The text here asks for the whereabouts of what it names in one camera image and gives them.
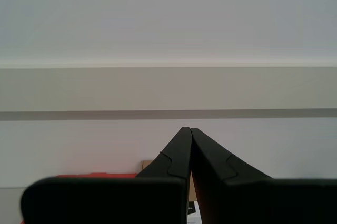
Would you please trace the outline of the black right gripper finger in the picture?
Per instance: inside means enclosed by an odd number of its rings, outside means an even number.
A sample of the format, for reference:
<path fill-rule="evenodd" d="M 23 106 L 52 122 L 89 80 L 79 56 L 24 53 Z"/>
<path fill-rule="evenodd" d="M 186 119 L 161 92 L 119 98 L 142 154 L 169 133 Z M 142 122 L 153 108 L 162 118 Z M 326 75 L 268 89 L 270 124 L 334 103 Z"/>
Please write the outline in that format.
<path fill-rule="evenodd" d="M 191 172 L 203 223 L 336 223 L 335 179 L 276 179 L 199 129 Z"/>
<path fill-rule="evenodd" d="M 192 132 L 181 128 L 133 178 L 49 177 L 21 197 L 25 223 L 186 223 Z"/>

